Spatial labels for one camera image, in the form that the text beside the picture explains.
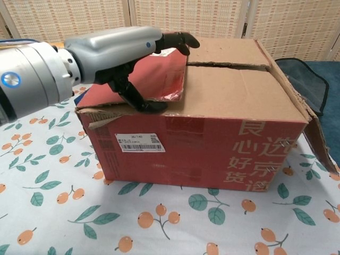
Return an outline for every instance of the torn cardboard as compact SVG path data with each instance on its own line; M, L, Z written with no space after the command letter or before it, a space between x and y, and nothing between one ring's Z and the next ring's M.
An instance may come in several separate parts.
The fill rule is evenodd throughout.
M162 114L103 102L96 88L81 100L76 112L108 180L266 191L303 130L320 162L336 172L318 119L261 44L200 42L183 72L181 100Z

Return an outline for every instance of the barcode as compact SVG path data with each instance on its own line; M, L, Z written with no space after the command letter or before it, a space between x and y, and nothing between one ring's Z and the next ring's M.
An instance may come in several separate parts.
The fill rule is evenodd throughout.
M161 150L161 145L154 145L154 144L134 144L134 145L121 145L125 150L143 150L143 149L153 149L153 150Z
M152 143L160 143L160 141L157 140L157 138L150 137Z
M95 133L99 137L111 137L109 129L105 126L95 129Z
M103 150L114 150L115 149L111 140L98 140L98 142L99 142L100 147Z

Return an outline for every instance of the woven screen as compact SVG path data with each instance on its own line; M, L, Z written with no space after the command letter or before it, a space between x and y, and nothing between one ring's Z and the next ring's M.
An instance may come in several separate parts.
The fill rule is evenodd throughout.
M340 22L340 1L259 0L251 37L272 57L322 60Z
M340 61L340 49L337 51L337 53L335 54L334 58L333 58L334 61Z
M234 37L241 8L240 0L134 0L139 26L164 31L185 30L201 37Z
M0 28L0 39L5 39L5 33Z
M57 42L122 27L121 0L4 0L22 38Z

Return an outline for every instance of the red paper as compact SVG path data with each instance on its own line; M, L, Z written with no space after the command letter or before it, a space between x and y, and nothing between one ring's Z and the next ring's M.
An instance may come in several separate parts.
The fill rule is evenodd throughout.
M137 62L129 81L144 99L178 101L183 93L186 56L178 50L169 54L150 55ZM108 84L94 84L77 105L78 107L122 103L124 100L112 92Z

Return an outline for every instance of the black bag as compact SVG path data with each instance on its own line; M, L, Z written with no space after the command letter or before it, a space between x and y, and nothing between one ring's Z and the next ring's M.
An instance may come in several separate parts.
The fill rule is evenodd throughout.
M328 82L298 58L280 58L275 62L315 114L322 116L328 96Z

